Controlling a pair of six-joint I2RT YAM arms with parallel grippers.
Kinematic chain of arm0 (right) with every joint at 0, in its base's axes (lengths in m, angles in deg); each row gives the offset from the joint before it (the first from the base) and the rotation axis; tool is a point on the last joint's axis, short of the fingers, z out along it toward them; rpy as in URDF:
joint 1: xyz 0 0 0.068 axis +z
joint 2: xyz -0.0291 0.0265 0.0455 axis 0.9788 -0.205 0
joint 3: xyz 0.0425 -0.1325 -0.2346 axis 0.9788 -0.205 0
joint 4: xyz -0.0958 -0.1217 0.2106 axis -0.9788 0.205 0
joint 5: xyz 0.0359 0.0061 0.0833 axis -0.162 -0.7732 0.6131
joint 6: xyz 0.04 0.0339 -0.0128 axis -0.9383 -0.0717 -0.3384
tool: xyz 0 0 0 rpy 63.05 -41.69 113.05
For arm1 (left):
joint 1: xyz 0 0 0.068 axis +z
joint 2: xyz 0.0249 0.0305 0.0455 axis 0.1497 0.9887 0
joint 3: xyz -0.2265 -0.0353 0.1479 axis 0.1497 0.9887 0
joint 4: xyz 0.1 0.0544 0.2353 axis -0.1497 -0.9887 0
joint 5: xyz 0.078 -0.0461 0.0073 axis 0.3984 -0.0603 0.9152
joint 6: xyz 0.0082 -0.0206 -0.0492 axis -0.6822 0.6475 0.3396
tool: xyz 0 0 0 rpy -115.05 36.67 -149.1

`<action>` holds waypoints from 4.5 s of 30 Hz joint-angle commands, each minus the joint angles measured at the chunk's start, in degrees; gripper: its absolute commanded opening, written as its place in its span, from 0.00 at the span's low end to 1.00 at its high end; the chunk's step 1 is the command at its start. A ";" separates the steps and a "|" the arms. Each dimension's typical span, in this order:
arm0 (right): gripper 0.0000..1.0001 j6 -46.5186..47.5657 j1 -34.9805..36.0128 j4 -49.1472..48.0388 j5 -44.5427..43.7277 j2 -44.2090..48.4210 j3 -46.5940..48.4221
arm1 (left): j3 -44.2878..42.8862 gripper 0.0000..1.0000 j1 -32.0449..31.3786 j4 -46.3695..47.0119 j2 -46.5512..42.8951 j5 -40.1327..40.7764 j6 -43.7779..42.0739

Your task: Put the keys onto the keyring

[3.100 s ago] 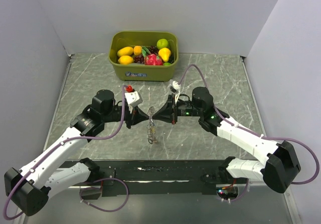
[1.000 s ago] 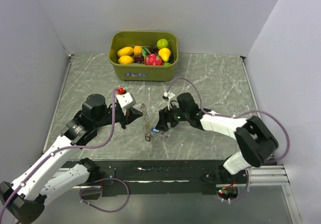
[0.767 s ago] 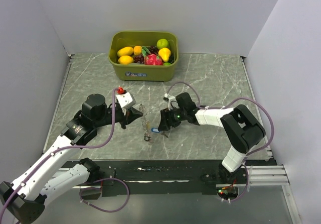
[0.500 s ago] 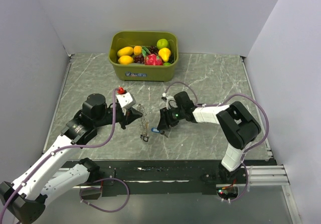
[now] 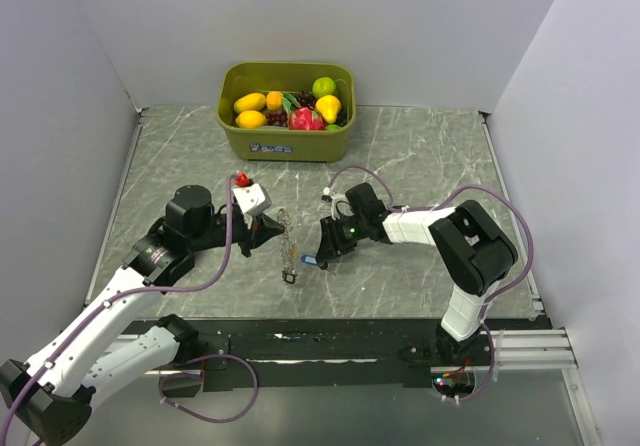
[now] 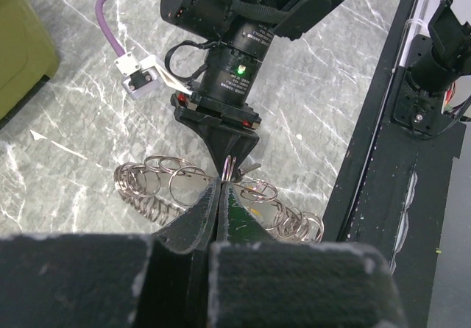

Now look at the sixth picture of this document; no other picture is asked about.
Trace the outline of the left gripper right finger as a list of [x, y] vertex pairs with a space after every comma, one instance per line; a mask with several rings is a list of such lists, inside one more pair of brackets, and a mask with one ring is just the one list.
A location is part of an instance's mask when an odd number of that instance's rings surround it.
[[388, 262], [363, 243], [275, 240], [222, 186], [209, 256], [212, 327], [403, 327]]

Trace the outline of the silver key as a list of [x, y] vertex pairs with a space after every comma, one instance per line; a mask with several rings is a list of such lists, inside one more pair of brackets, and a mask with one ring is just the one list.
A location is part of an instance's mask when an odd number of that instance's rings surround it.
[[244, 168], [238, 168], [233, 174], [233, 181], [239, 182], [245, 175], [247, 175], [248, 173], [254, 170], [259, 169], [260, 167], [261, 167], [260, 163], [253, 163]]

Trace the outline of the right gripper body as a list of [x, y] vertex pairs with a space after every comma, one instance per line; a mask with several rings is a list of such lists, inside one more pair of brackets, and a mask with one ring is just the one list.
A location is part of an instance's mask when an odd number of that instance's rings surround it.
[[191, 92], [172, 97], [176, 119], [192, 127], [222, 124], [257, 129], [261, 118], [247, 97], [272, 44], [271, 25], [241, 16], [216, 21], [193, 15], [175, 15], [173, 24], [206, 41], [183, 41], [169, 50], [170, 56], [183, 46], [207, 52], [192, 75], [179, 78]]

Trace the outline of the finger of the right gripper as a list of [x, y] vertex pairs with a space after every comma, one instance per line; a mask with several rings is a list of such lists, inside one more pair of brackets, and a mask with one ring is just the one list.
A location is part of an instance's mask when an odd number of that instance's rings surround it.
[[212, 116], [201, 113], [175, 113], [175, 119], [193, 130], [206, 145], [219, 176], [225, 173], [227, 157], [234, 158], [233, 135], [227, 126]]
[[236, 127], [223, 124], [223, 147], [224, 157], [230, 155], [235, 160], [233, 166], [233, 176], [240, 176], [239, 171], [242, 162], [248, 157], [249, 153], [255, 148], [260, 138], [257, 133], [245, 127]]

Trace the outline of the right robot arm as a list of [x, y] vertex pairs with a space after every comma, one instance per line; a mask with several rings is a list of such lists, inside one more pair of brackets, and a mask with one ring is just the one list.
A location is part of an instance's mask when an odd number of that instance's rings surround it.
[[255, 148], [261, 117], [247, 97], [274, 38], [297, 40], [345, 0], [161, 0], [164, 21], [200, 36], [203, 64], [181, 78], [175, 117], [203, 139], [219, 174]]

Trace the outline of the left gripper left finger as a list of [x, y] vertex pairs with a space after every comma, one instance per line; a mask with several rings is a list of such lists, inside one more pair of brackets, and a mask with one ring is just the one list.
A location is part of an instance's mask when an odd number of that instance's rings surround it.
[[151, 235], [3, 237], [1, 325], [205, 327], [218, 202]]

